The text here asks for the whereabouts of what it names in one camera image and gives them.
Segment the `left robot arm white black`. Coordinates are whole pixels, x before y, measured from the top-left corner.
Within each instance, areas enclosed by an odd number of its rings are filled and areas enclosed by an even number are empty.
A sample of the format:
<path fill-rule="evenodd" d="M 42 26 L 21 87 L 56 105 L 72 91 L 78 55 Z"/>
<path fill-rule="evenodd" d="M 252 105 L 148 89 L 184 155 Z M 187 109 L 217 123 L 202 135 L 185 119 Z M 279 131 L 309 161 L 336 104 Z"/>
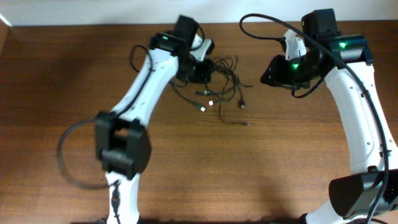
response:
<path fill-rule="evenodd" d="M 152 148 L 147 127 L 164 88 L 173 78 L 189 83 L 201 79 L 199 69 L 214 42 L 197 33 L 199 23 L 179 16 L 174 28 L 151 37 L 146 58 L 123 99 L 95 119 L 95 151 L 109 185 L 106 223 L 137 223 L 139 178 Z"/>

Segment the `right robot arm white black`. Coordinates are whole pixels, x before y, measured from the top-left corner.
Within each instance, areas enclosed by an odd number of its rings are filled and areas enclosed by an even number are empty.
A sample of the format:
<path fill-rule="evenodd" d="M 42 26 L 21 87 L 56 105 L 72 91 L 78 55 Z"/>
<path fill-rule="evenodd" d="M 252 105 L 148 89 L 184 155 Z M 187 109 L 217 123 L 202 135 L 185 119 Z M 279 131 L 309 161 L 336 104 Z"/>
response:
<path fill-rule="evenodd" d="M 328 200 L 300 223 L 371 223 L 397 209 L 397 144 L 386 122 L 374 81 L 373 56 L 362 35 L 343 35 L 332 9 L 302 17 L 279 39 L 263 84 L 312 93 L 325 83 L 338 107 L 349 148 L 351 174 L 332 180 Z"/>

